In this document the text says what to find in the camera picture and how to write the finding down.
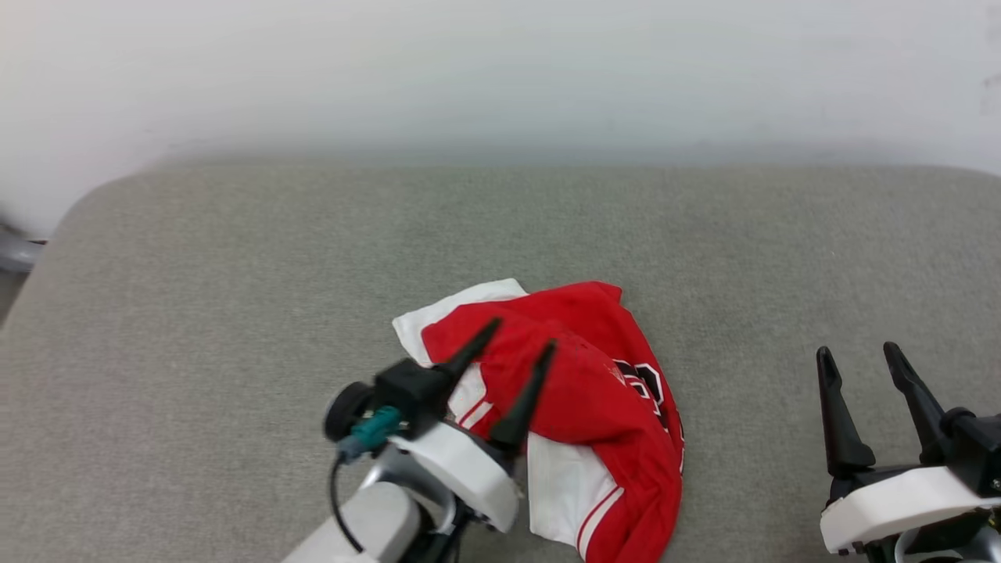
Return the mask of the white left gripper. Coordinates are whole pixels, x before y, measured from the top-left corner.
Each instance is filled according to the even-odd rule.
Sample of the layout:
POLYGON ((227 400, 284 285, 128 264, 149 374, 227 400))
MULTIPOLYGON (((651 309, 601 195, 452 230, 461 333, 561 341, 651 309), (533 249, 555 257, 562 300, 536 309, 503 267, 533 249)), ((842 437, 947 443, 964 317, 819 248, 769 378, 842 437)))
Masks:
MULTIPOLYGON (((499 317, 491 318, 448 361, 436 364, 435 370, 447 375, 451 385, 457 384, 485 352, 500 323, 499 317)), ((500 455, 521 453, 555 349, 555 339, 546 343, 511 409, 491 427, 489 443, 500 455)), ((514 527, 521 506, 518 485, 500 462, 464 429, 439 421, 416 439, 393 436, 389 437, 389 442, 414 457, 418 466, 461 499, 476 515, 486 518, 486 523, 497 531, 508 533, 514 527)))

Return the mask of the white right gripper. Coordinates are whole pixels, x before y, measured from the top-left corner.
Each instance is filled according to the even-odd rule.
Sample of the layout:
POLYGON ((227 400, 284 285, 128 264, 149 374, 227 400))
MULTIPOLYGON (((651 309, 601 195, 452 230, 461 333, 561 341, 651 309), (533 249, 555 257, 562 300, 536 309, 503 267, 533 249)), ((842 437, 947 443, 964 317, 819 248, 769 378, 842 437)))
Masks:
MULTIPOLYGON (((920 463, 944 464, 951 450, 951 439, 941 428, 945 411, 897 343, 884 342, 884 356, 917 432, 920 463)), ((828 474, 851 478, 868 472, 876 457, 860 438, 841 394, 839 368, 826 346, 816 350, 816 375, 828 474)), ((826 506, 820 520, 823 545, 836 554, 858 542, 881 540, 999 503, 999 493, 982 496, 947 467, 911 469, 855 489, 826 506)))

